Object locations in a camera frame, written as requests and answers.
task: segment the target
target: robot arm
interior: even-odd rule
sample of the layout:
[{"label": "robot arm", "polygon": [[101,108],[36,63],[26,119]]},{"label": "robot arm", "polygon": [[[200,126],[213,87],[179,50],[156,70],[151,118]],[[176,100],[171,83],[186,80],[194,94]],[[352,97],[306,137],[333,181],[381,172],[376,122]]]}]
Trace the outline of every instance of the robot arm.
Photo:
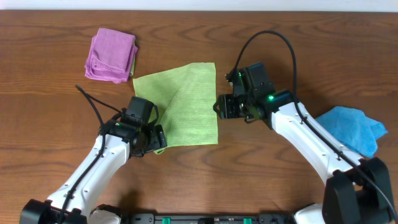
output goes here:
[{"label": "robot arm", "polygon": [[[157,118],[149,122],[153,108]],[[133,96],[128,108],[124,108],[122,111],[99,129],[99,136],[90,153],[56,192],[50,195],[45,202],[33,199],[28,202],[22,210],[19,223],[58,223],[60,217],[64,217],[62,208],[65,205],[67,205],[66,217],[62,222],[64,224],[120,223],[119,216],[104,210],[96,210],[90,215],[95,208],[98,196],[114,173],[130,157],[142,157],[145,153],[167,147],[162,126],[155,125],[159,118],[156,105]],[[101,152],[103,134],[105,134],[103,153],[92,165],[95,158],[98,157],[98,153]],[[75,183],[78,184],[73,191],[71,189]],[[67,200],[69,192],[72,197]]]},{"label": "robot arm", "polygon": [[[233,94],[218,97],[213,107],[218,116],[221,119],[244,118],[247,123],[265,122],[300,151],[325,184],[323,204],[298,211],[294,216],[298,224],[389,223],[394,219],[381,194],[384,192],[388,201],[393,202],[388,169],[380,159],[366,161],[350,151],[321,127],[302,103],[296,105],[288,90],[275,91],[262,63],[233,70],[226,78],[233,86]],[[364,172],[381,192],[341,159],[342,155]],[[362,189],[355,190],[353,184]]]},{"label": "robot arm", "polygon": [[[101,148],[101,143],[102,136],[98,136],[92,150],[77,170],[56,192],[47,198],[47,200],[52,201],[51,206],[62,208],[68,191],[97,156]],[[113,174],[129,159],[129,151],[128,142],[123,142],[123,139],[120,137],[107,134],[103,155],[77,186],[77,189],[73,193],[73,198],[68,204],[67,211],[72,212],[73,209],[79,209],[81,215],[89,217],[98,197],[107,186]]]},{"label": "robot arm", "polygon": [[[359,160],[363,159],[359,154],[349,150],[337,141],[328,131],[315,121],[302,103],[298,106],[302,113],[306,114],[307,120],[318,132],[340,148],[356,165],[360,165]],[[352,169],[344,160],[340,159],[321,139],[318,138],[307,125],[302,124],[298,116],[294,103],[281,106],[275,113],[272,112],[272,128],[276,133],[285,137],[296,149],[306,158],[312,167],[318,172],[324,184],[326,180],[333,177],[335,170],[346,172]]]}]

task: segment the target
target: microfiber cloth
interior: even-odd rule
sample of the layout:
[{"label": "microfiber cloth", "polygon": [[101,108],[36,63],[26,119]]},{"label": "microfiber cloth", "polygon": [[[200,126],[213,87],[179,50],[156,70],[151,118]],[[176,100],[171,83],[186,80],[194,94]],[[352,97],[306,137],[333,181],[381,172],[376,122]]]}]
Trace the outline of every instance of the microfiber cloth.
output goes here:
[{"label": "microfiber cloth", "polygon": [[191,63],[135,78],[133,84],[136,96],[158,106],[167,147],[218,144],[214,63]]},{"label": "microfiber cloth", "polygon": [[376,140],[387,133],[384,125],[361,110],[336,106],[316,119],[333,137],[354,152],[372,158]]},{"label": "microfiber cloth", "polygon": [[138,50],[134,41],[133,35],[100,28],[91,40],[85,76],[115,83],[127,81],[134,72]]}]

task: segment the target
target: white wall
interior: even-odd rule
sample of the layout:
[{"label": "white wall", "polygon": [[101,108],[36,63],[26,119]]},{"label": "white wall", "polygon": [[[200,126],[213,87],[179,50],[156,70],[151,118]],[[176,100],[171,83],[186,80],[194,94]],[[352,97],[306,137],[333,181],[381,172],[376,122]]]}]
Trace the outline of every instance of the white wall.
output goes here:
[{"label": "white wall", "polygon": [[398,0],[0,0],[0,9],[398,12]]}]

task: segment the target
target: green cloth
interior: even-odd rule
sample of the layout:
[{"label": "green cloth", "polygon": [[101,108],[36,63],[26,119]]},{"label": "green cloth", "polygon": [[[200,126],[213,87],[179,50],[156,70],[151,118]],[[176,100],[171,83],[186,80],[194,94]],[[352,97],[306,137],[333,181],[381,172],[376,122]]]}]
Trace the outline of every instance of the green cloth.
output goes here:
[{"label": "green cloth", "polygon": [[132,65],[131,65],[131,70],[130,70],[130,77],[134,75],[134,67],[136,65],[136,56],[132,59]]},{"label": "green cloth", "polygon": [[157,105],[167,147],[218,144],[214,63],[191,63],[135,78],[133,84],[136,96]]}]

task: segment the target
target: green connector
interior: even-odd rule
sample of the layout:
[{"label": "green connector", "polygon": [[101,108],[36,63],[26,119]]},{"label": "green connector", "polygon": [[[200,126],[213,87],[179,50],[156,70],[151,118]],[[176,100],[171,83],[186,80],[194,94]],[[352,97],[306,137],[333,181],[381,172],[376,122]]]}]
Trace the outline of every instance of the green connector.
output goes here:
[{"label": "green connector", "polygon": [[243,224],[251,224],[251,218],[244,218]]},{"label": "green connector", "polygon": [[171,223],[171,219],[170,218],[163,218],[162,224],[170,224],[170,223]]}]

